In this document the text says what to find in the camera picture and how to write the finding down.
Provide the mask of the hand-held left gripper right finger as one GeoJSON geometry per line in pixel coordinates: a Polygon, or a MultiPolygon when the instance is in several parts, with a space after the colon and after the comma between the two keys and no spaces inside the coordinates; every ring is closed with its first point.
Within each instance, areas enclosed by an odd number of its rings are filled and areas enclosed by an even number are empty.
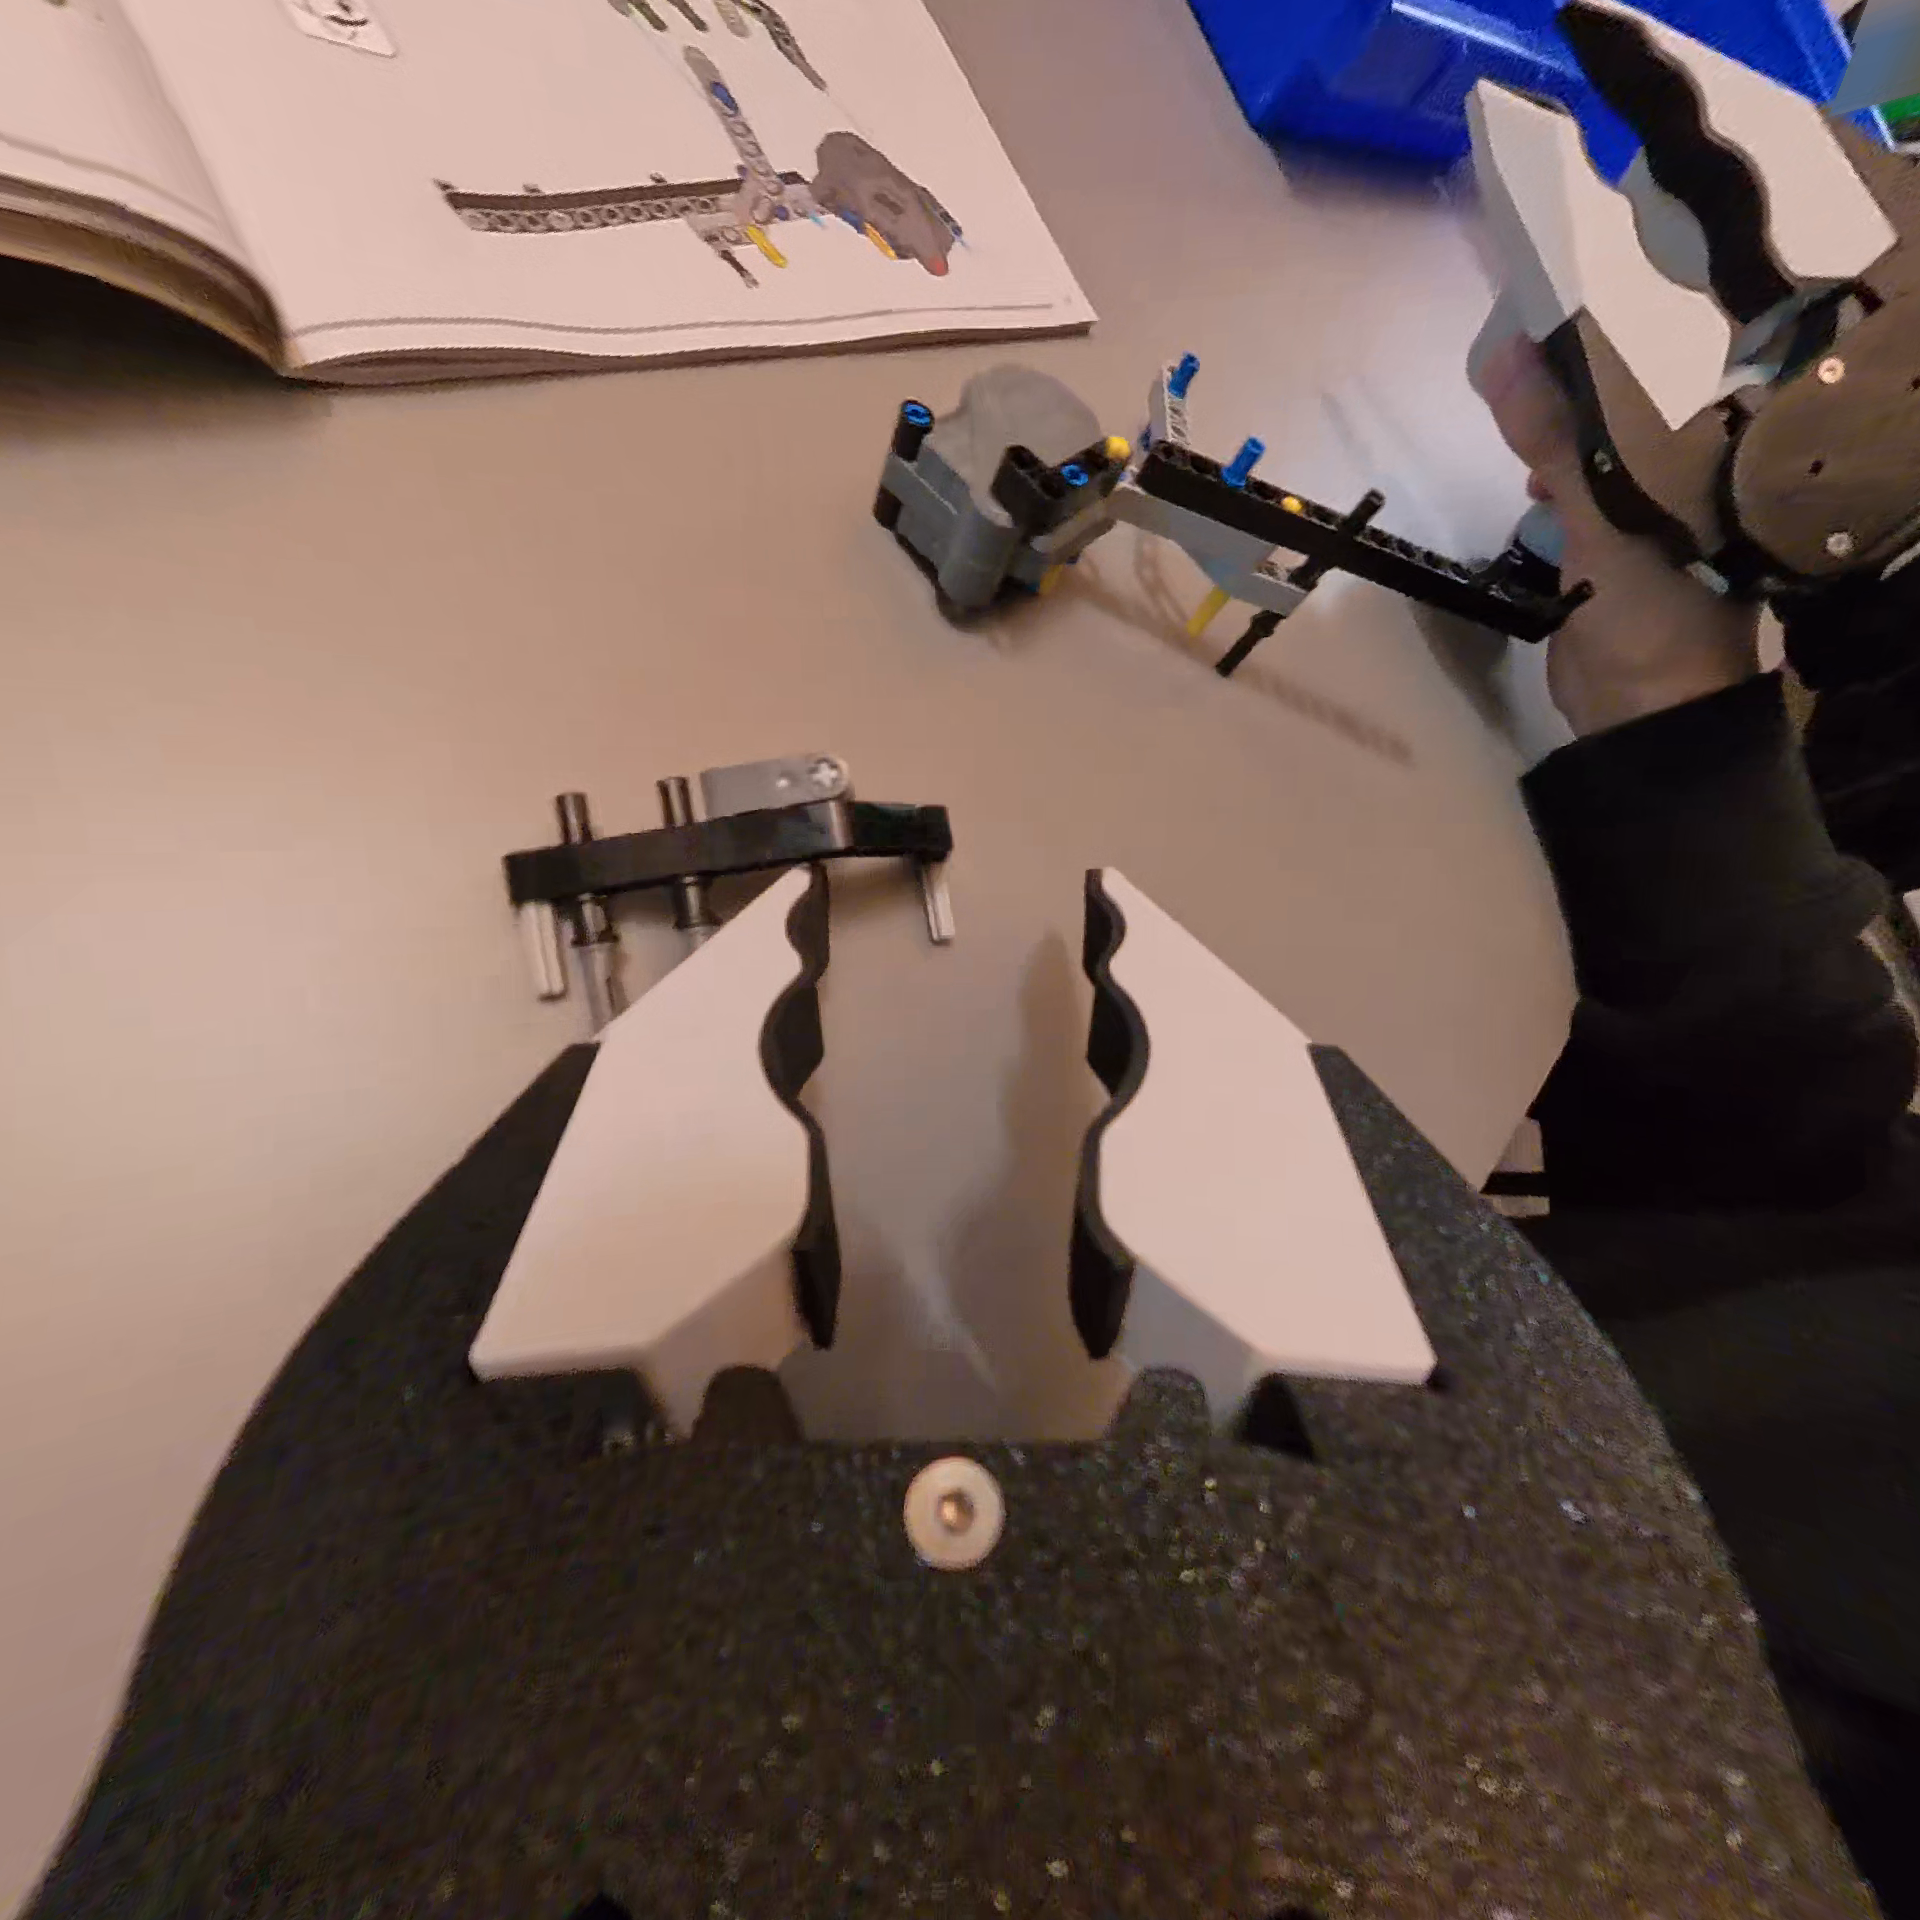
{"type": "Polygon", "coordinates": [[[1085,1064],[1068,1314],[1236,1427],[1273,1380],[1427,1387],[1439,1358],[1304,1029],[1118,868],[1082,890],[1085,1064]]]}

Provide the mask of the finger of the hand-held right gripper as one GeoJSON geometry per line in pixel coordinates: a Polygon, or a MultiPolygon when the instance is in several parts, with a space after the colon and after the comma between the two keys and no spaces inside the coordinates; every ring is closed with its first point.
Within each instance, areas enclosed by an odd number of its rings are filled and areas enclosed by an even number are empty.
{"type": "Polygon", "coordinates": [[[1799,91],[1627,4],[1562,4],[1556,26],[1633,133],[1617,190],[1643,251],[1730,324],[1855,283],[1895,248],[1850,131],[1799,91]]]}
{"type": "Polygon", "coordinates": [[[1508,347],[1545,347],[1564,324],[1591,319],[1670,432],[1712,420],[1730,438],[1741,422],[1727,408],[1737,394],[1733,322],[1716,285],[1708,218],[1653,177],[1648,155],[1624,183],[1603,179],[1557,101],[1481,79],[1466,117],[1499,276],[1467,352],[1472,388],[1489,396],[1508,347]]]}

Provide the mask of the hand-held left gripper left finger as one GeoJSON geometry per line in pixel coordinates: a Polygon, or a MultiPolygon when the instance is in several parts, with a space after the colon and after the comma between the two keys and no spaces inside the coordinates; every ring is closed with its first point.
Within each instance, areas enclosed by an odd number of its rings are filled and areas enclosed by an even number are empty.
{"type": "Polygon", "coordinates": [[[467,1350],[475,1380],[633,1376],[687,1434],[708,1386],[835,1341],[823,868],[796,868],[602,1031],[467,1350]]]}

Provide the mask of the small black beam with pins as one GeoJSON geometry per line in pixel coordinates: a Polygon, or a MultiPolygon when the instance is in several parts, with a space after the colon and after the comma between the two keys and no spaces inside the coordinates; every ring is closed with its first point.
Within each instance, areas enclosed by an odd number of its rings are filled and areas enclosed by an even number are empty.
{"type": "Polygon", "coordinates": [[[709,765],[655,784],[659,819],[600,831],[581,790],[551,799],[547,844],[502,856],[500,874],[535,999],[581,996],[588,1035],[628,1004],[614,901],[659,893],[684,948],[722,921],[722,882],[833,862],[893,862],[911,874],[926,936],[955,938],[954,836],[941,804],[861,797],[850,764],[809,750],[709,765]]]}

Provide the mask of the grey black toy brick assembly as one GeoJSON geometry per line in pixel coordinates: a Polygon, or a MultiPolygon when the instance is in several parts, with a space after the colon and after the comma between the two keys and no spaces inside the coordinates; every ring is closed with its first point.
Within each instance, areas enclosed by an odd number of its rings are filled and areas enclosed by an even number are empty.
{"type": "Polygon", "coordinates": [[[1528,522],[1497,551],[1460,559],[1382,528],[1379,490],[1333,506],[1267,481],[1256,435],[1212,458],[1190,434],[1199,368],[1196,352],[1157,368],[1133,435],[1095,429],[1074,388],[1021,363],[976,371],[946,412],[906,397],[875,481],[875,524],[955,625],[1046,595],[1095,542],[1132,528],[1203,576],[1188,638],[1203,638],[1228,607],[1252,612],[1213,661],[1218,678],[1336,576],[1530,646],[1590,600],[1590,584],[1564,584],[1557,547],[1528,522]]]}

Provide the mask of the person's right forearm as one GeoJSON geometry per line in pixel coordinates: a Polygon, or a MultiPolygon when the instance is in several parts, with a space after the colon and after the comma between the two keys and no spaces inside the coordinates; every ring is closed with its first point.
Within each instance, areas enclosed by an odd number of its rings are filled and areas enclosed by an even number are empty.
{"type": "Polygon", "coordinates": [[[1531,1106],[1553,1215],[1789,1212],[1916,1143],[1916,1029],[1782,678],[1591,731],[1519,784],[1575,1004],[1531,1106]]]}

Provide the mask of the grey desk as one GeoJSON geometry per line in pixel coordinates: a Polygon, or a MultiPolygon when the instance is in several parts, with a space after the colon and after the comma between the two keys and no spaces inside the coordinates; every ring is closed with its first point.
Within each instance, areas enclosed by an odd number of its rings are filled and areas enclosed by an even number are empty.
{"type": "Polygon", "coordinates": [[[1455,558],[1524,480],[1463,359],[1453,181],[1277,155],[1185,4],[931,4],[1088,336],[297,389],[154,308],[4,296],[4,1913],[157,1589],[331,1292],[579,1031],[502,886],[554,793],[823,750],[946,804],[955,939],[837,869],[821,987],[846,1292],[812,1436],[1078,1436],[1064,1300],[1084,871],[1116,866],[1470,1179],[1568,1031],[1521,757],[1537,684],[1331,582],[1229,679],[1121,529],[951,628],[871,518],[902,397],[1000,361],[1455,558]]]}

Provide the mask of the person's right hand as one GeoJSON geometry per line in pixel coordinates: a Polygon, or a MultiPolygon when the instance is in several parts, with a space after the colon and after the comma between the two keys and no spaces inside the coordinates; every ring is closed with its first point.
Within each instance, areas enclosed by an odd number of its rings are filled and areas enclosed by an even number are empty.
{"type": "Polygon", "coordinates": [[[1762,674],[1762,612],[1712,592],[1598,507],[1570,405],[1537,347],[1511,334],[1470,374],[1530,502],[1553,522],[1562,587],[1586,587],[1547,640],[1547,698],[1573,737],[1689,706],[1762,674]]]}

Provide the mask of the blue storage bin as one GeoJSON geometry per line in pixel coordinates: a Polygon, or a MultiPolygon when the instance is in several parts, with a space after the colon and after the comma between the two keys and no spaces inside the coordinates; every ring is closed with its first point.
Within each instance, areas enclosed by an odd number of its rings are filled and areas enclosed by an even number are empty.
{"type": "MultiPolygon", "coordinates": [[[[1247,123],[1269,145],[1310,141],[1432,163],[1467,155],[1481,79],[1568,108],[1593,166],[1617,179],[1632,128],[1583,78],[1557,2],[1190,2],[1247,123]]],[[[1851,57],[1845,12],[1826,2],[1633,2],[1824,103],[1851,57]]]]}

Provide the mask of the person's dark clothing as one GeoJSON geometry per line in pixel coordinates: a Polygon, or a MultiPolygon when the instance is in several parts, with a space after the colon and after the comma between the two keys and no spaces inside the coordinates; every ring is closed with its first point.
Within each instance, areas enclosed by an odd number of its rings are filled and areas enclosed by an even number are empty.
{"type": "MultiPolygon", "coordinates": [[[[1916,829],[1916,570],[1786,622],[1787,663],[1838,731],[1819,778],[1899,739],[1891,826],[1916,829]]],[[[1870,948],[1916,1031],[1916,986],[1870,948]]],[[[1615,1345],[1754,1602],[1807,1768],[1884,1915],[1916,1915],[1916,1143],[1870,1192],[1787,1212],[1572,1212],[1530,1227],[1615,1345]]]]}

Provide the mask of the white instruction booklet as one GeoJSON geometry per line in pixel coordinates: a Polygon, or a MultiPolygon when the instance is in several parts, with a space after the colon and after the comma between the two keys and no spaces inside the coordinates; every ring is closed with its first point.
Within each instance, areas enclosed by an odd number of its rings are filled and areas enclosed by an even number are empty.
{"type": "Polygon", "coordinates": [[[1094,324],[923,4],[8,2],[1,209],[325,385],[1094,324]]]}

